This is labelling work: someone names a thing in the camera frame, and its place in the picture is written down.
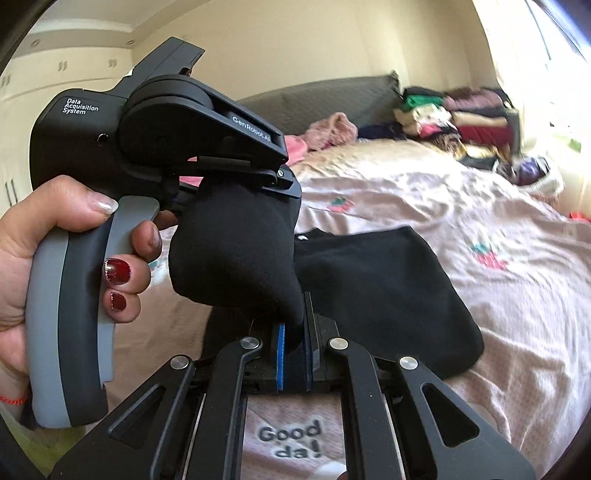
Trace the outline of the left hand red nails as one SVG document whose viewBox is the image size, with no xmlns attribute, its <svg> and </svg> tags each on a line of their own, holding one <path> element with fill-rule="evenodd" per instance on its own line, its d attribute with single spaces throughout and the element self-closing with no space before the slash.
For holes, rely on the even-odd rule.
<svg viewBox="0 0 591 480">
<path fill-rule="evenodd" d="M 1 218 L 1 407 L 15 419 L 22 416 L 29 396 L 25 303 L 36 249 L 53 228 L 73 232 L 94 229 L 117 207 L 109 197 L 68 176 L 59 176 L 34 190 Z M 151 280 L 148 264 L 161 253 L 160 231 L 176 222 L 169 211 L 141 222 L 131 234 L 133 252 L 106 260 L 102 304 L 114 321 L 128 323 L 139 315 L 139 294 Z"/>
</svg>

